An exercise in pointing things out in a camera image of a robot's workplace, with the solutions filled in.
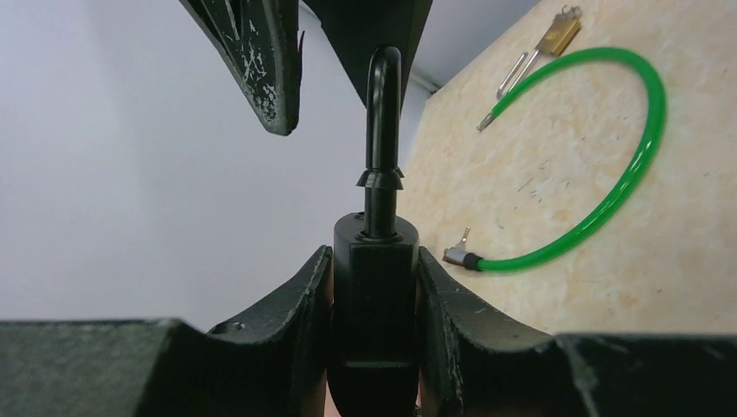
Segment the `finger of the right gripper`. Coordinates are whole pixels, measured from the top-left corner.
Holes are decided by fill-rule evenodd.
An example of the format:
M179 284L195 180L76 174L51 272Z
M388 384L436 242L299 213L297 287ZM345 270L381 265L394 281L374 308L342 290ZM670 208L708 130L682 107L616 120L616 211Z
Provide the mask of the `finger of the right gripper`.
M367 101L369 63L381 46L402 57L402 92L424 31L432 0L323 0L305 3L316 15L361 101Z
M288 136L299 121L302 39L299 3L183 0L216 48L262 126Z

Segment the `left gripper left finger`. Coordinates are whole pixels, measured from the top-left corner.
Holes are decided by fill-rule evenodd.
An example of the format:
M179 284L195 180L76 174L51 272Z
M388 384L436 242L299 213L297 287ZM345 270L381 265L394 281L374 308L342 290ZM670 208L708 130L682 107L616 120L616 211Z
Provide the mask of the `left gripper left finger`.
M4 416L321 416L332 249L208 332L176 319L5 321Z

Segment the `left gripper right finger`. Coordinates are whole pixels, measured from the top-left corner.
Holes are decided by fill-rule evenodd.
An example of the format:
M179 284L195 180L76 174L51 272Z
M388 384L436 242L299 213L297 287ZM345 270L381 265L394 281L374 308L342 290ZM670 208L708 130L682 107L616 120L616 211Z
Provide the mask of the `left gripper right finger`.
M733 416L732 334L545 334L419 252L425 416Z

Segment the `black padlock with keys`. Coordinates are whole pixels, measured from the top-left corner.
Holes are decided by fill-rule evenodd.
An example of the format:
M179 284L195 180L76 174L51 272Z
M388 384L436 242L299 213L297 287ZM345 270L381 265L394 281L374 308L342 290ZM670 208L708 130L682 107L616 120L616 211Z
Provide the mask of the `black padlock with keys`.
M334 228L328 382L342 416L410 416L418 389L419 235L396 214L401 52L378 48L367 90L364 209Z

